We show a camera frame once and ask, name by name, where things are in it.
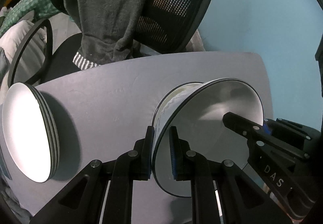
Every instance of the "metal screw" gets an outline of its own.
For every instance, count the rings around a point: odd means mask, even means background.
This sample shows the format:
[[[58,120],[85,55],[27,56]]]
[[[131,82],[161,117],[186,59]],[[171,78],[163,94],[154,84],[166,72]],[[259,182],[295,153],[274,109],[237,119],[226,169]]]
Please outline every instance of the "metal screw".
[[[256,144],[257,144],[258,146],[260,146],[260,147],[263,147],[263,146],[264,146],[264,142],[262,142],[262,141],[257,141],[257,142],[256,142]]]
[[[90,165],[91,165],[91,167],[98,167],[100,165],[100,161],[97,159],[92,160]]]
[[[196,152],[193,151],[193,150],[188,150],[188,151],[186,151],[186,155],[187,156],[195,156],[196,155]]]
[[[224,161],[224,165],[227,166],[227,167],[232,167],[233,166],[233,162],[232,162],[232,160],[226,159]]]
[[[136,150],[130,150],[128,152],[128,156],[136,156],[136,155],[138,155],[138,152]]]

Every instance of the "gray fleece blanket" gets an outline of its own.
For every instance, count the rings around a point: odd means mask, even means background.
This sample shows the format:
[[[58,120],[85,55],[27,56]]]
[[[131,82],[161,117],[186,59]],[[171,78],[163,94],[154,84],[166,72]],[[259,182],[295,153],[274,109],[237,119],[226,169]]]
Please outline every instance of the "gray fleece blanket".
[[[64,0],[83,34],[73,62],[81,69],[131,58],[145,0]]]
[[[9,187],[6,178],[0,172],[0,196],[2,196],[9,208],[22,224],[28,224],[31,220],[31,214],[20,207],[19,201]]]
[[[8,63],[9,62],[7,57],[5,56],[4,50],[2,47],[0,47],[0,85],[5,73],[7,72],[9,66]]]

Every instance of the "gray table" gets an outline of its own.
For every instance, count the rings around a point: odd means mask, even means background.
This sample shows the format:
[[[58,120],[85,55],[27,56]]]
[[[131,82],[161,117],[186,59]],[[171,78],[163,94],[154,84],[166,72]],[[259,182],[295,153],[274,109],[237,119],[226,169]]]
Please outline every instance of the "gray table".
[[[53,112],[60,142],[60,164],[53,179],[36,183],[14,164],[0,130],[0,145],[21,205],[36,214],[93,159],[116,159],[144,138],[161,99],[191,81],[234,77],[258,92],[264,116],[272,118],[269,80],[254,53],[194,52],[151,56],[80,71],[37,86]],[[191,200],[163,192],[153,176],[133,185],[132,223],[185,223]]]

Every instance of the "black chair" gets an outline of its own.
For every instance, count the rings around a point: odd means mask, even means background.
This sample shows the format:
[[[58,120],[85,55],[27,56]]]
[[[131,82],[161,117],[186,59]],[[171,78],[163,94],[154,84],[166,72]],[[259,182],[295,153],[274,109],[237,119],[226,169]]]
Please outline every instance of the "black chair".
[[[58,10],[67,14],[63,0],[51,1]],[[210,2],[211,0],[146,0],[134,39],[162,54],[181,52],[200,25]],[[80,48],[82,34],[66,39],[52,55],[53,42],[49,25],[49,22],[41,20],[24,37],[10,66],[9,87],[14,83],[16,69],[25,47],[42,26],[46,26],[47,30],[45,62],[41,70],[26,82],[44,83],[80,71],[72,60]]]

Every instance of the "plate rim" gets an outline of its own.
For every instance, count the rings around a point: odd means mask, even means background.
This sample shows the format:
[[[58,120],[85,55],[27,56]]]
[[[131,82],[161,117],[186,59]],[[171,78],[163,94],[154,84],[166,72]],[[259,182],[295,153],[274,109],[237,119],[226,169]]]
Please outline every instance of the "plate rim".
[[[155,119],[156,119],[156,115],[157,115],[157,111],[158,109],[160,108],[161,104],[164,102],[164,100],[172,93],[174,92],[176,89],[180,88],[181,86],[184,86],[184,85],[188,85],[188,84],[194,84],[194,83],[197,83],[197,84],[203,84],[203,82],[187,82],[187,83],[184,83],[184,84],[181,84],[181,85],[178,85],[177,87],[173,88],[172,90],[170,90],[164,97],[163,99],[159,102],[158,106],[156,107],[156,110],[154,112],[154,116],[152,117],[152,122],[151,122],[151,126],[154,126],[154,122],[155,122]]]
[[[41,92],[39,92],[35,87],[33,88],[35,90],[35,92],[39,95],[41,101],[43,101],[44,103],[44,108],[45,108],[45,111],[47,112],[47,116],[48,116],[48,119],[51,121],[51,126],[53,128],[53,131],[52,131],[52,139],[53,139],[53,142],[54,142],[54,146],[56,147],[56,166],[54,168],[54,172],[53,172],[53,175],[54,173],[56,172],[57,168],[58,168],[58,164],[59,164],[59,156],[60,156],[60,147],[59,147],[59,137],[58,137],[58,132],[57,132],[57,127],[56,127],[56,123],[55,123],[55,120],[54,120],[54,117],[53,117],[53,114],[48,106],[48,103],[46,102],[45,98],[43,97],[43,95],[41,94]]]
[[[32,94],[33,94],[33,92],[30,90],[30,88],[26,85],[26,84],[24,84],[24,83],[21,83],[21,82],[17,82],[17,83],[14,83],[10,88],[9,88],[9,90],[12,88],[12,87],[14,87],[14,86],[17,86],[17,85],[19,85],[19,86],[21,86],[21,85],[23,85],[24,87],[26,87]],[[7,96],[9,95],[8,93],[9,93],[9,90],[8,90],[8,92],[7,92],[7,94],[6,94],[6,96],[5,96],[5,98],[4,98],[4,103],[5,103],[5,100],[6,100],[6,98],[7,98]],[[38,108],[39,108],[39,111],[41,112],[41,115],[42,115],[42,118],[43,118],[43,120],[44,120],[44,117],[43,117],[43,113],[42,113],[42,111],[41,111],[41,108],[40,108],[40,106],[39,106],[39,102],[38,102],[38,100],[36,99],[36,101],[37,101],[37,103],[38,103]],[[3,112],[4,112],[4,109],[2,109],[2,126],[3,126],[3,119],[4,119],[4,114],[3,114]],[[46,131],[46,134],[47,134],[47,128],[46,128],[46,123],[45,123],[45,121],[44,121],[44,127],[45,127],[45,131]],[[5,137],[5,135],[4,135],[4,141],[5,141],[5,143],[6,143],[6,147],[7,147],[7,149],[8,149],[8,151],[9,151],[9,154],[10,154],[10,156],[11,156],[11,158],[12,158],[12,160],[13,160],[13,162],[15,163],[15,165],[16,165],[16,167],[20,170],[20,172],[24,175],[24,176],[26,176],[28,179],[30,179],[30,180],[32,180],[32,181],[34,181],[34,182],[36,182],[36,183],[44,183],[44,182],[46,182],[47,180],[48,180],[48,178],[45,180],[45,181],[43,181],[43,182],[38,182],[38,181],[35,181],[35,180],[33,180],[33,179],[31,179],[30,177],[28,177],[21,169],[20,169],[20,167],[18,166],[18,164],[16,163],[16,161],[15,161],[15,159],[13,158],[13,156],[12,156],[12,154],[11,154],[11,152],[10,152],[10,149],[8,148],[8,145],[7,145],[7,142],[6,142],[6,137]],[[51,157],[51,151],[50,151],[50,144],[49,144],[49,141],[48,141],[48,139],[47,139],[47,142],[48,142],[48,148],[49,148],[49,156],[50,156],[50,160],[51,160],[51,164],[52,164],[52,157]]]

